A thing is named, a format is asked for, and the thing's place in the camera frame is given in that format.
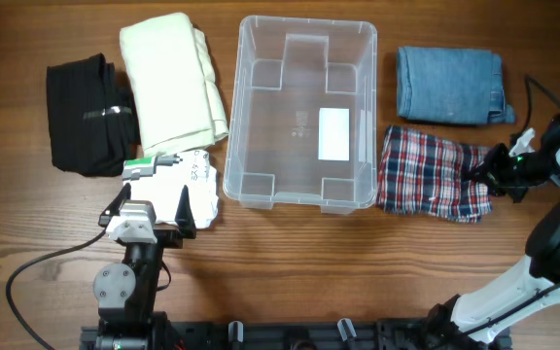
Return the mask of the white printed t-shirt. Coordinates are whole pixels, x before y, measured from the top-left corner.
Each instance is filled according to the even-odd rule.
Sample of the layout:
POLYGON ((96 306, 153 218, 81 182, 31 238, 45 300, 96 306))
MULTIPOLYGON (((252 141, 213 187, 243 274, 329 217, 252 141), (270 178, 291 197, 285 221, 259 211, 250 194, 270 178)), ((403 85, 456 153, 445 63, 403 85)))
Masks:
POLYGON ((203 150, 126 160, 122 171, 131 198, 153 204, 157 224, 176 225, 181 192, 187 187, 198 229, 210 228, 218 215, 217 176, 209 153, 203 150))

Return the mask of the blue denim jeans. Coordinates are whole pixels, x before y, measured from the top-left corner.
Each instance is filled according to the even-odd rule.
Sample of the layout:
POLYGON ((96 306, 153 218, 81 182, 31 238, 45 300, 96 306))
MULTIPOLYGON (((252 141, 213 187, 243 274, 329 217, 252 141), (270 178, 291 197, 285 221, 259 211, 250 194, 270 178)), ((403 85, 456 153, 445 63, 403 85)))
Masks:
POLYGON ((485 125, 514 123, 502 58, 491 51, 400 47, 397 113, 408 121, 485 125))

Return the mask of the white label in bin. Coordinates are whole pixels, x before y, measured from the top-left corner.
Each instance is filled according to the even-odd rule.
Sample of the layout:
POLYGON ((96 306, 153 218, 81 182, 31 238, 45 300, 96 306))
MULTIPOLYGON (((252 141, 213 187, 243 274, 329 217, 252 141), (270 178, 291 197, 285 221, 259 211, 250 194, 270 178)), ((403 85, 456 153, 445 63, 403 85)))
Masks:
POLYGON ((349 160, 349 126, 350 113, 348 109, 320 109, 318 129, 318 160, 349 160))

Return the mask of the clear plastic storage bin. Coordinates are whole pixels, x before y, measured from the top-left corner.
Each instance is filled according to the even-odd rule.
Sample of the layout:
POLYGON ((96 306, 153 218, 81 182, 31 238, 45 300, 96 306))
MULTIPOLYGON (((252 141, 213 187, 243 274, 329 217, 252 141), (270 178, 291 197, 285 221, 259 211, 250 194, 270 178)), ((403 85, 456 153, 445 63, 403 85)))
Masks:
POLYGON ((367 21, 247 16, 239 26, 223 190, 244 207, 375 201, 377 30, 367 21), (348 109, 348 161, 318 160, 319 111, 348 109))

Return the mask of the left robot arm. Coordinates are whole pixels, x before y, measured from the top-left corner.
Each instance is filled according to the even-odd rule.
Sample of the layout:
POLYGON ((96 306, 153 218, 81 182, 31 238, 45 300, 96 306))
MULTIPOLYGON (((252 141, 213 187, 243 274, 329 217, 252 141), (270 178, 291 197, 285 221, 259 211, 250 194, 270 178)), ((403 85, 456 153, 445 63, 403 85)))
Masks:
POLYGON ((157 228, 153 203, 133 200, 131 186, 122 187, 99 216, 98 224, 110 239, 125 248, 119 263, 104 266, 93 282, 98 301, 96 330, 83 329, 82 349, 184 349, 183 338, 164 312, 155 312, 163 252, 180 249, 196 237, 189 189, 181 190, 175 228, 157 228))

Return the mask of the cream folded cloth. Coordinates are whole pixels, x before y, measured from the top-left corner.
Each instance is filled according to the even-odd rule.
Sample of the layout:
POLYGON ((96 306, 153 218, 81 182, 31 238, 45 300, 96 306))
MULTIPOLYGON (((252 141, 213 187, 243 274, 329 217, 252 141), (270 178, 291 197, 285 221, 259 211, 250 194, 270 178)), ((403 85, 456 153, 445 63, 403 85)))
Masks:
POLYGON ((205 35, 186 14, 124 27, 120 47, 146 157, 205 149, 228 136, 205 35))

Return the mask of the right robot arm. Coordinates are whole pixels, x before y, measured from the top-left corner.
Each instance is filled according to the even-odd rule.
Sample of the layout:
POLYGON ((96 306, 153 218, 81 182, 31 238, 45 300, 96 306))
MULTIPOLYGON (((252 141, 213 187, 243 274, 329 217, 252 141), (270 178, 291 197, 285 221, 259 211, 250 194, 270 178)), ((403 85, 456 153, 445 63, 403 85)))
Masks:
MULTIPOLYGON (((534 153, 493 166, 496 184, 527 185, 560 175, 560 114, 534 153)), ((560 201, 535 226, 525 254, 485 287, 436 305, 421 325, 429 349, 485 349, 515 323, 560 304, 560 201)))

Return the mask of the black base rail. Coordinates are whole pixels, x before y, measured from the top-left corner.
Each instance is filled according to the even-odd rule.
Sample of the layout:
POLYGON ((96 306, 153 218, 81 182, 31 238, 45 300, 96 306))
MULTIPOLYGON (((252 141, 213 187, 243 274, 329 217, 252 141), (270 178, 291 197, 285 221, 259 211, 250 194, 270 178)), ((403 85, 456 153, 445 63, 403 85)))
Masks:
POLYGON ((343 335, 339 323, 217 325, 208 322, 171 324, 167 349, 186 350, 290 350, 362 349, 412 350, 441 346, 441 338, 420 338, 418 319, 384 319, 358 323, 351 335, 343 335))

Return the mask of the black garment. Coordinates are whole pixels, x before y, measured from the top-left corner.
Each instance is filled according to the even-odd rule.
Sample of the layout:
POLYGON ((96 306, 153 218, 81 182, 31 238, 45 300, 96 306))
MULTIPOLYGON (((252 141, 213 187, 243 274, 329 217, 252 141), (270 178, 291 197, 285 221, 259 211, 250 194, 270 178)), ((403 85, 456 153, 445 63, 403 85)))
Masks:
POLYGON ((87 177, 111 177, 135 158, 140 132, 132 91, 117 83, 101 53, 47 68, 52 165, 87 177))

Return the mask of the red plaid shirt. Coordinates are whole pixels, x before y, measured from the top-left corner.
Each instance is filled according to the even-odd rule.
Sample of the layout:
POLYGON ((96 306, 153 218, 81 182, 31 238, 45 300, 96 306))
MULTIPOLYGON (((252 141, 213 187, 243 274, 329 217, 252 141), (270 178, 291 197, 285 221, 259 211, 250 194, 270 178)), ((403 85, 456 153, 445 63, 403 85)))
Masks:
POLYGON ((424 214, 478 223, 492 211, 488 188, 465 180, 488 149, 399 125, 386 129, 376 205, 392 214, 424 214))

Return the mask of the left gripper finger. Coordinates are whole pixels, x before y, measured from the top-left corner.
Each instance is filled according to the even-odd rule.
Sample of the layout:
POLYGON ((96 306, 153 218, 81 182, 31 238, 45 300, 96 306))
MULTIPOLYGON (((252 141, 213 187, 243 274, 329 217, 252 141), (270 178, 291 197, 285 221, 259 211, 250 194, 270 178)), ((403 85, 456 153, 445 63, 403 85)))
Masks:
POLYGON ((196 226, 191 209, 189 188, 187 186, 183 186, 180 194, 175 223, 183 238, 196 238, 196 226))
POLYGON ((122 206, 130 200, 131 186, 125 184, 112 202, 101 212, 98 219, 100 227, 106 227, 114 216, 119 216, 122 206))

